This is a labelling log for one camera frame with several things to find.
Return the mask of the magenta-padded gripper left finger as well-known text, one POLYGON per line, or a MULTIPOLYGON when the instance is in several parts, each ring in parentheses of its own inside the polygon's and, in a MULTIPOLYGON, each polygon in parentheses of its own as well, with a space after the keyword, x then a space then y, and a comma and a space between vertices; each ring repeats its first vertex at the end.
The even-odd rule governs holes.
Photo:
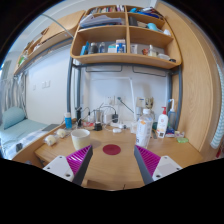
POLYGON ((57 156, 44 167, 44 170, 76 185, 81 185, 92 155, 93 149, 89 145, 73 152, 67 157, 62 155, 57 156))

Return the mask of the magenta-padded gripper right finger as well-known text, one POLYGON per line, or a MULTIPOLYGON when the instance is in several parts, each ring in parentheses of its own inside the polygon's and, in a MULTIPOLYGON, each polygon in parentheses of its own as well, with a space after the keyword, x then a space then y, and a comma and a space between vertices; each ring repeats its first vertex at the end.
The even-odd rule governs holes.
POLYGON ((140 146, 134 147, 134 156, 145 185, 182 169, 169 156, 160 157, 140 146))

